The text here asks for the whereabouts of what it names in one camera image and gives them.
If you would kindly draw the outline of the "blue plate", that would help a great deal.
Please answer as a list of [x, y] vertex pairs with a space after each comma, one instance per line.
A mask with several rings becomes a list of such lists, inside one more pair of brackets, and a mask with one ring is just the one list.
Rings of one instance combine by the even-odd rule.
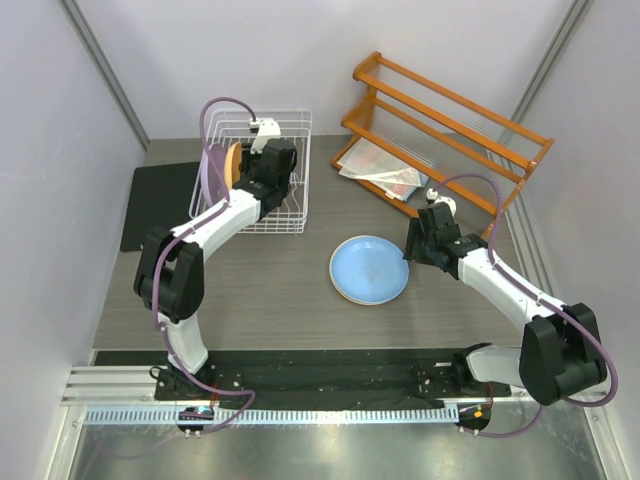
[[366, 306], [397, 298], [409, 281], [409, 265], [393, 242], [361, 235], [342, 242], [329, 260], [329, 276], [347, 300]]

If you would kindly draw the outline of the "yellow bear plate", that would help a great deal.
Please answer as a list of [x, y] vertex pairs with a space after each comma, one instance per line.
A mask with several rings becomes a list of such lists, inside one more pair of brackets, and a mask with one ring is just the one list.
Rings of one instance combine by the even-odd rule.
[[367, 306], [394, 300], [404, 291], [409, 280], [408, 266], [403, 263], [391, 268], [370, 265], [333, 266], [329, 273], [331, 283], [341, 296], [353, 303]]

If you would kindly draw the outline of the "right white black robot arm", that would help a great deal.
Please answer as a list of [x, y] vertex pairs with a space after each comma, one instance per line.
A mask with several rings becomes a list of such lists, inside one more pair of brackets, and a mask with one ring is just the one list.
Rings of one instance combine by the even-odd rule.
[[455, 355], [451, 380], [460, 393], [472, 395], [498, 382], [523, 388], [549, 406], [606, 381], [595, 313], [535, 288], [480, 236], [462, 234], [447, 204], [429, 204], [410, 220], [404, 257], [480, 293], [522, 336], [518, 347], [481, 343]]

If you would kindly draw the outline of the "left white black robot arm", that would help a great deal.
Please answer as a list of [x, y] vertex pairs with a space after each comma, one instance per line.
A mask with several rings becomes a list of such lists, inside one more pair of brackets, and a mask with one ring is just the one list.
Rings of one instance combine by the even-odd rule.
[[134, 291], [165, 341], [170, 366], [180, 373], [178, 386], [193, 399], [205, 397], [213, 385], [197, 316], [204, 267], [234, 235], [282, 205], [298, 163], [295, 145], [284, 138], [268, 139], [259, 148], [214, 145], [204, 153], [200, 184], [208, 209], [171, 230], [152, 229], [134, 279]]

